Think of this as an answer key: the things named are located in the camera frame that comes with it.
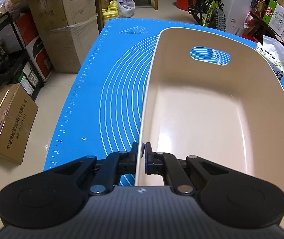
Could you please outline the beige plastic storage bin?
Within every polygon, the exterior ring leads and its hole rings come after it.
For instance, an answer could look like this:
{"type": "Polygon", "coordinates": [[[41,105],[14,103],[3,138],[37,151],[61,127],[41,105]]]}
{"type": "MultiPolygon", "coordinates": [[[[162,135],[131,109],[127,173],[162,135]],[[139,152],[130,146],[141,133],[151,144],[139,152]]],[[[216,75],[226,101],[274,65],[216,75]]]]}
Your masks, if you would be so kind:
{"type": "Polygon", "coordinates": [[[139,142],[180,159],[197,155],[284,192],[284,88],[248,39],[164,29],[150,64],[139,142]]]}

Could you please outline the brown cardboard box on floor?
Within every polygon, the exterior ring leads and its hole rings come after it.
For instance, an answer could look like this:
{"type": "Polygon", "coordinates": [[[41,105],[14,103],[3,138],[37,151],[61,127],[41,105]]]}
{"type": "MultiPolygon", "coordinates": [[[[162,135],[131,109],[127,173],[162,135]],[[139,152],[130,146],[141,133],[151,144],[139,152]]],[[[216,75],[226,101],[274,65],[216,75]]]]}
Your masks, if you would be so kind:
{"type": "Polygon", "coordinates": [[[0,88],[0,157],[21,164],[38,106],[21,84],[0,88]]]}

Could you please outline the yellow oil jug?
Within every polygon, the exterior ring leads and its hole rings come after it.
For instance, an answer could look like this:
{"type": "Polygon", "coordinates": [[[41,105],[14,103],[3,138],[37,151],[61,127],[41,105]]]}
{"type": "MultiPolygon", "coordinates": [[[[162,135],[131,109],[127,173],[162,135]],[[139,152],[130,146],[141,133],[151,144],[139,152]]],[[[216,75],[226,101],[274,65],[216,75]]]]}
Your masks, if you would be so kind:
{"type": "Polygon", "coordinates": [[[118,3],[117,0],[112,0],[109,3],[108,8],[102,9],[102,18],[103,18],[103,25],[106,25],[106,23],[113,19],[113,18],[118,18],[119,13],[118,13],[118,3]]]}

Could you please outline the black metal shelf rack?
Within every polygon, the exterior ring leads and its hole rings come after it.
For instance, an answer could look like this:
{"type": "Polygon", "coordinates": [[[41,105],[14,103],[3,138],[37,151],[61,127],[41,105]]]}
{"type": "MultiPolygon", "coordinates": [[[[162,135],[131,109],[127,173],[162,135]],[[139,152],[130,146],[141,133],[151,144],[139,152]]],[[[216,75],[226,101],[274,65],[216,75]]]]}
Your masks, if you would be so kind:
{"type": "Polygon", "coordinates": [[[0,86],[21,84],[32,100],[44,87],[9,13],[0,15],[0,86]]]}

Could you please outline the large stacked cardboard box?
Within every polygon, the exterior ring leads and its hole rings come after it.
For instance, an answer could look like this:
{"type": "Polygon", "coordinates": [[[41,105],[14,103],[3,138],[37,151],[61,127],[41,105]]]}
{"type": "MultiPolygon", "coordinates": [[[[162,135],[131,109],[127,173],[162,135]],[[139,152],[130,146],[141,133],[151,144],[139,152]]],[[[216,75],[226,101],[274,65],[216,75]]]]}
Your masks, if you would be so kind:
{"type": "Polygon", "coordinates": [[[77,73],[99,35],[95,0],[28,0],[53,67],[77,73]]]}

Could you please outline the white plastic bag on floor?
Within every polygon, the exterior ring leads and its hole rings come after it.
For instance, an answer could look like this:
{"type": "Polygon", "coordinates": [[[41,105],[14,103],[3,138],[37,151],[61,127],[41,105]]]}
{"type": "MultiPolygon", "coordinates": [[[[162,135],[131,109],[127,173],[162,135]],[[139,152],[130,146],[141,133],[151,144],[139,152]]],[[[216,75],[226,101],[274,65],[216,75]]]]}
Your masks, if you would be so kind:
{"type": "Polygon", "coordinates": [[[131,18],[135,12],[134,0],[117,0],[118,13],[122,18],[131,18]]]}

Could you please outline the green children's bicycle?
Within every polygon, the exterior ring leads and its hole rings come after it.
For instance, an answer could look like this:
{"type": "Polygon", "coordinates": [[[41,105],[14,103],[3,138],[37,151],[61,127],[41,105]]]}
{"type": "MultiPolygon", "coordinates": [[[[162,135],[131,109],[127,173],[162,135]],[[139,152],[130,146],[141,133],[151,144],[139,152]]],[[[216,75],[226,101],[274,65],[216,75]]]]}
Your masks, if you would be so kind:
{"type": "Polygon", "coordinates": [[[222,0],[188,0],[188,13],[205,27],[226,31],[226,16],[222,0]]]}

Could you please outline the white tissue pack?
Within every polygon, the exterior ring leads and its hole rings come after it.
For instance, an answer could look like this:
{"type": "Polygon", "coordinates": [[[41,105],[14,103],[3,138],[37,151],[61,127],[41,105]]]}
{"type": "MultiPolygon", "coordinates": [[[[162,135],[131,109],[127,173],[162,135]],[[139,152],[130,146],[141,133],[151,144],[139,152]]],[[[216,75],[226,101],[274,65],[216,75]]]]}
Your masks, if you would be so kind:
{"type": "Polygon", "coordinates": [[[262,42],[258,42],[256,51],[260,53],[270,64],[277,79],[284,80],[284,46],[276,39],[263,36],[262,42]]]}

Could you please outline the white refrigerator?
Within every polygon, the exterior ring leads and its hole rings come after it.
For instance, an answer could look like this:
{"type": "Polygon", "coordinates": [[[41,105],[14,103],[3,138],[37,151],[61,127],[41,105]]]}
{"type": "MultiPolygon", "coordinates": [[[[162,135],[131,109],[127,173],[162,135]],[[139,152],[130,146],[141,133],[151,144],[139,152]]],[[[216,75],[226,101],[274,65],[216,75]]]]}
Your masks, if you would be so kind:
{"type": "Polygon", "coordinates": [[[222,0],[226,17],[226,32],[241,36],[244,33],[244,22],[251,9],[252,0],[222,0]]]}

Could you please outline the green and white carton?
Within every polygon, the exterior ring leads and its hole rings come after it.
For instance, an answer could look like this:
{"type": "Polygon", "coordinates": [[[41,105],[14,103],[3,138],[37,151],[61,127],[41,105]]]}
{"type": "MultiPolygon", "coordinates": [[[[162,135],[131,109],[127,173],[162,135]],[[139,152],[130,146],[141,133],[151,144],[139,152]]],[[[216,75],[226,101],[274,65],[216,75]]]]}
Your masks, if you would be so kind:
{"type": "Polygon", "coordinates": [[[284,7],[270,0],[263,16],[263,22],[273,29],[278,36],[281,36],[284,32],[284,7]]]}

